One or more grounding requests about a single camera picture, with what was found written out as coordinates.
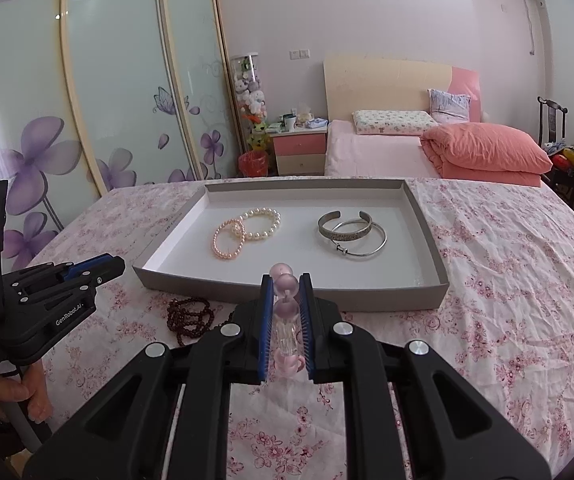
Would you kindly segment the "person's left hand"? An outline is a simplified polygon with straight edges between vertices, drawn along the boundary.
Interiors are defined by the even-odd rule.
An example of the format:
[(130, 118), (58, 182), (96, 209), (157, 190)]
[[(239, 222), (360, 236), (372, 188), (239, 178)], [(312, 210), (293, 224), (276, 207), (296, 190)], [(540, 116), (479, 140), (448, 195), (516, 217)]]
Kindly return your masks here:
[(2, 409), (3, 403), (28, 401), (29, 419), (37, 424), (52, 416), (52, 402), (49, 400), (46, 377), (42, 361), (37, 361), (24, 372), (18, 382), (12, 378), (0, 376), (0, 419), (7, 420)]

